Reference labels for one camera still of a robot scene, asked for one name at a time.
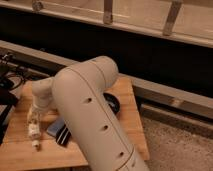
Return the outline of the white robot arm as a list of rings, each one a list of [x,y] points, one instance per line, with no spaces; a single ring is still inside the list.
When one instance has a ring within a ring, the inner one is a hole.
[[[40,116],[55,108],[92,171],[149,171],[104,98],[118,77],[116,63],[99,56],[32,83],[28,135],[40,136]]]

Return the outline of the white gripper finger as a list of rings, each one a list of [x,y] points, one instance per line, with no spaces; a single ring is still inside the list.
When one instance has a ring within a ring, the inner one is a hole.
[[[40,141],[39,140],[32,140],[32,147],[34,147],[36,150],[40,149]]]

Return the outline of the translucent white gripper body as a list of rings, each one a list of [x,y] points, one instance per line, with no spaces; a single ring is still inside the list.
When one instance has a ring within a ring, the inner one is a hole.
[[[28,136],[32,140],[38,140],[41,137],[40,131],[41,111],[31,105],[27,113]]]

